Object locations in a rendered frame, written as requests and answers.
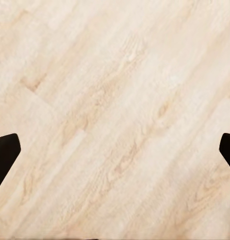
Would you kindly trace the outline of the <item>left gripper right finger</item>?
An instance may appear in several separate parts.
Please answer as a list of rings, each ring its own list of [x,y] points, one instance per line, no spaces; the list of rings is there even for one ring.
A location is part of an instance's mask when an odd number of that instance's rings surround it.
[[[225,132],[222,135],[219,151],[230,166],[230,133]]]

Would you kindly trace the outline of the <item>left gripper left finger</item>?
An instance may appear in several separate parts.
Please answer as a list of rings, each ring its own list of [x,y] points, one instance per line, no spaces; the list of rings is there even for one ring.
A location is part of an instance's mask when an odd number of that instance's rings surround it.
[[[0,186],[21,152],[17,133],[0,136]]]

